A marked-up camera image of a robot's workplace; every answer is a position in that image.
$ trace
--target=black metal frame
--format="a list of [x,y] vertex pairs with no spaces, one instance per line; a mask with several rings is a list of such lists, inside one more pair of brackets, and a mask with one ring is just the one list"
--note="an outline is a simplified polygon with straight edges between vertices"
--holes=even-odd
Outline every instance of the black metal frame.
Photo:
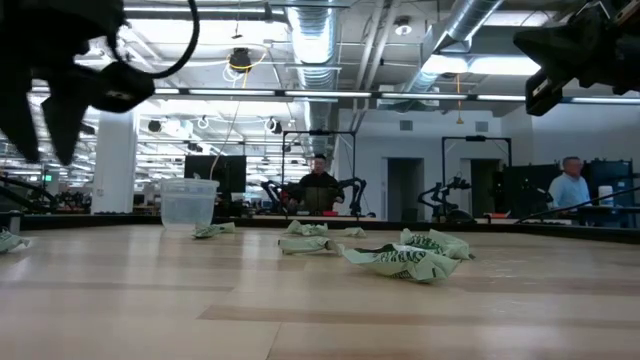
[[[282,151],[282,169],[281,169],[281,178],[280,178],[280,183],[284,184],[284,160],[285,160],[285,149],[287,147],[287,135],[289,134],[307,134],[310,136],[331,136],[331,135],[351,135],[351,138],[353,139],[353,151],[352,151],[352,167],[351,167],[351,178],[355,178],[356,177],[356,132],[355,131],[327,131],[327,130],[310,130],[310,131],[283,131],[282,132],[282,148],[280,149],[280,151]],[[352,199],[355,199],[356,197],[356,189],[353,189],[353,195],[352,195]],[[282,208],[282,201],[279,202],[280,203],[280,211],[284,212],[285,214],[285,219],[289,219],[289,214],[287,214],[286,211],[283,211],[284,209]],[[360,220],[360,216],[356,216],[356,220],[359,221]]]
[[[466,142],[486,142],[487,140],[491,140],[491,141],[504,141],[507,143],[507,156],[508,156],[508,162],[509,162],[509,166],[512,165],[513,163],[513,156],[511,153],[511,138],[507,138],[507,137],[486,137],[486,136],[443,136],[442,137],[442,143],[441,143],[441,160],[442,160],[442,186],[446,186],[447,185],[447,149],[446,149],[446,145],[447,145],[447,140],[464,140]],[[442,199],[444,200],[444,202],[447,202],[447,196],[443,195]],[[447,215],[447,210],[446,210],[446,206],[444,208],[444,215]]]

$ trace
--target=doorway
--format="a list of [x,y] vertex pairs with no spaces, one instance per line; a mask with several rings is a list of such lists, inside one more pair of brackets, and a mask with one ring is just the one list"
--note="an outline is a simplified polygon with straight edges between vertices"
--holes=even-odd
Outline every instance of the doorway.
[[471,160],[471,214],[475,218],[496,211],[491,195],[494,173],[500,170],[498,159]]
[[387,159],[387,220],[415,222],[424,219],[418,195],[424,191],[424,159]]

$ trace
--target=pipe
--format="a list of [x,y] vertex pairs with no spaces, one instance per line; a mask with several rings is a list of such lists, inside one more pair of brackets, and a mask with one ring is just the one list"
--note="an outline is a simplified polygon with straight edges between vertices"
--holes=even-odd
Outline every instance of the pipe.
[[[457,0],[453,4],[451,15],[444,22],[431,25],[427,30],[423,44],[426,52],[423,55],[425,64],[435,51],[441,50],[456,42],[469,42],[503,1],[504,0]],[[402,91],[410,93],[427,92],[439,76],[439,73],[426,72],[421,68],[412,79],[403,86]]]
[[380,36],[380,40],[378,40],[378,45],[376,46],[376,52],[373,55],[373,60],[371,64],[371,69],[369,70],[369,74],[367,75],[367,81],[364,84],[365,90],[371,88],[373,84],[373,80],[376,77],[376,73],[378,72],[378,66],[380,66],[380,59],[382,59],[382,53],[384,52],[385,45],[387,43],[387,39],[389,38],[389,33],[391,33],[391,28],[393,28],[393,23],[396,20],[396,14],[398,13],[398,8],[402,0],[392,0],[391,7],[389,8],[389,12],[387,13],[387,22],[384,25],[384,29],[382,30],[382,35]]
[[[338,12],[331,8],[290,7],[286,9],[291,23],[291,41],[295,61],[298,64],[333,65],[338,31]],[[337,88],[337,71],[331,68],[296,69],[300,87],[305,90],[334,90]],[[307,101],[304,117],[308,130],[332,129],[329,120],[332,103]],[[310,137],[310,149],[324,154],[327,145],[335,144],[335,136]]]
[[362,80],[364,80],[364,73],[367,70],[367,64],[369,63],[369,57],[371,56],[371,50],[373,49],[373,41],[376,39],[378,24],[380,24],[380,19],[382,18],[384,2],[385,0],[376,0],[376,8],[371,17],[371,28],[369,29],[369,34],[365,41],[364,51],[362,52],[362,58],[360,59],[360,67],[358,68],[358,76],[356,77],[356,83],[353,90],[360,90]]

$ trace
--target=silver duct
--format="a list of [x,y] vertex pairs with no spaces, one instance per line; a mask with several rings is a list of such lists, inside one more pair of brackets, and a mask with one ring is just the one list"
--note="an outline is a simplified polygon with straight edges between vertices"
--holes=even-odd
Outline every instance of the silver duct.
[[[312,65],[298,68],[300,86],[308,90],[333,90],[337,87],[337,73],[322,68],[334,62],[338,33],[338,13],[336,9],[315,7],[287,8],[291,24],[291,42],[295,61]],[[330,124],[333,103],[308,101],[304,105],[305,123],[308,130],[337,130]],[[311,137],[310,147],[314,153],[331,155],[327,145],[335,144],[335,136]]]
[[[469,41],[487,21],[489,16],[502,4],[504,0],[457,0],[451,8],[451,15],[444,24],[429,27],[423,44],[423,59],[438,50],[457,42],[467,42],[465,48],[470,48]],[[427,92],[436,82],[440,74],[423,72],[422,69],[413,76],[402,89],[404,92]]]

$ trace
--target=monitor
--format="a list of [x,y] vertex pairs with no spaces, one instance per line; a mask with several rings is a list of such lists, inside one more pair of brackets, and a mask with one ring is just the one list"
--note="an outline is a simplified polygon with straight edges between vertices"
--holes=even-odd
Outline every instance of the monitor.
[[[184,160],[184,177],[209,180],[215,159],[215,155],[187,155]],[[244,193],[247,183],[247,157],[220,156],[210,180],[220,183],[218,192]]]

